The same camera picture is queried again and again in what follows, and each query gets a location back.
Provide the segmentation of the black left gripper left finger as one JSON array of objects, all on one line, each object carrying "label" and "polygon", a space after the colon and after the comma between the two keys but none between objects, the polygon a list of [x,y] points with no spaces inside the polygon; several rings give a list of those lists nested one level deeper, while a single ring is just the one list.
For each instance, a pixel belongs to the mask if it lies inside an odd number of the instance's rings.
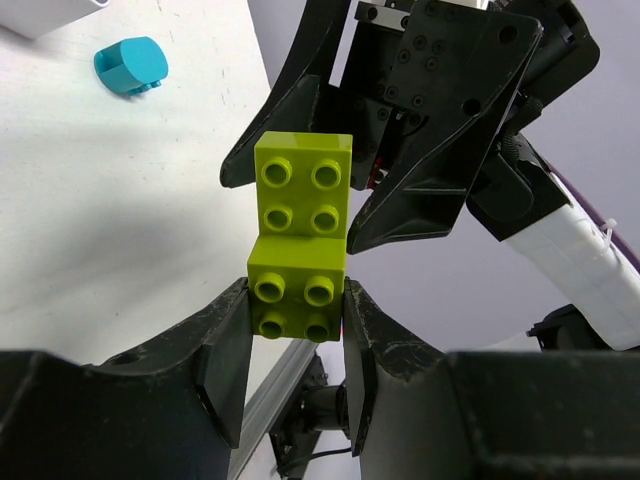
[{"label": "black left gripper left finger", "polygon": [[5,479],[224,479],[252,349],[239,279],[199,312],[100,365],[1,354]]}]

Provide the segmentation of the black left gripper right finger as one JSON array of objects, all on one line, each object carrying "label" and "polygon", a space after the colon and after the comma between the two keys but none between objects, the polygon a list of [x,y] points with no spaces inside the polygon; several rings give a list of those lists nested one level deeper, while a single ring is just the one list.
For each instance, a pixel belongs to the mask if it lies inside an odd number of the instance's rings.
[{"label": "black left gripper right finger", "polygon": [[635,479],[639,357],[444,353],[347,280],[352,453],[365,479]]}]

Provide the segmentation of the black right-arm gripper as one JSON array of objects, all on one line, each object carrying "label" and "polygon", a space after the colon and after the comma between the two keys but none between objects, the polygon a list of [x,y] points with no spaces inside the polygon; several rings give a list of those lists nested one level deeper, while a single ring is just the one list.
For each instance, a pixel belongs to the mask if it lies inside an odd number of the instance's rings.
[{"label": "black right-arm gripper", "polygon": [[[349,7],[305,4],[275,85],[222,162],[222,186],[256,180],[263,133],[313,130]],[[324,124],[354,136],[354,189],[388,174],[353,220],[351,254],[448,235],[515,97],[513,112],[529,99],[548,106],[600,59],[572,1],[361,1],[355,19]]]}]

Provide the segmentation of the lime green lego brick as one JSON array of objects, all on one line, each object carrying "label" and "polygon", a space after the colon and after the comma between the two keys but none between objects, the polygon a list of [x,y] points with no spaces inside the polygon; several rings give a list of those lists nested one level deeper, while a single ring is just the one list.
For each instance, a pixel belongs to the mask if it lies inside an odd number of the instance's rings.
[{"label": "lime green lego brick", "polygon": [[257,335],[341,337],[352,141],[269,131],[254,147],[259,234],[247,271]]}]

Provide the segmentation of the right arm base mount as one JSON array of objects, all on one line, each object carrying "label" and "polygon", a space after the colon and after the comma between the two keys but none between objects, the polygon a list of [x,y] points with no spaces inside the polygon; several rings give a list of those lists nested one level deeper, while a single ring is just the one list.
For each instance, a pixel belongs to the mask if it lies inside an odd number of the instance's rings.
[{"label": "right arm base mount", "polygon": [[269,430],[280,478],[304,477],[309,463],[324,456],[314,449],[325,431],[337,431],[346,439],[351,438],[346,386],[328,383],[322,360],[315,354]]}]

